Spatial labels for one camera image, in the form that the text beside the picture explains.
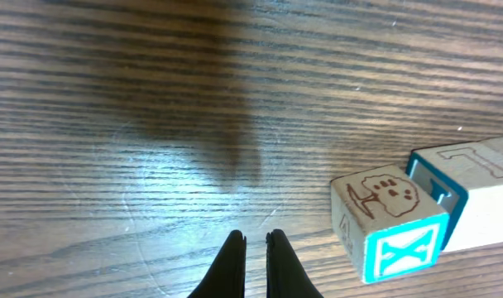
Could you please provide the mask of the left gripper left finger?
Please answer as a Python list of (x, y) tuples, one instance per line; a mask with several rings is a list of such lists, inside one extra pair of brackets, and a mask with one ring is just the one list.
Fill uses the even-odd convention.
[(245, 291), (247, 238), (230, 232), (201, 282), (189, 298), (243, 298)]

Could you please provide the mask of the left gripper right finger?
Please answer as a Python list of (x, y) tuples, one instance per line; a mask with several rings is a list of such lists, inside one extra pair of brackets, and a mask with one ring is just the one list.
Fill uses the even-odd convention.
[(266, 235), (267, 298), (323, 298), (281, 229)]

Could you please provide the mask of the cream block pencil picture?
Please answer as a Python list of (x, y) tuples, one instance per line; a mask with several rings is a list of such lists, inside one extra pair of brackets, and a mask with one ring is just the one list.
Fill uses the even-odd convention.
[(365, 284), (433, 266), (449, 214), (398, 166), (330, 182), (332, 228)]

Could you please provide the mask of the blue letter P block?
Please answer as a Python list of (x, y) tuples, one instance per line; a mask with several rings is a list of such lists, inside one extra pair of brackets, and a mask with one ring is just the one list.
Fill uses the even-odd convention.
[(503, 243), (503, 137), (414, 150), (406, 173), (449, 213), (444, 252)]

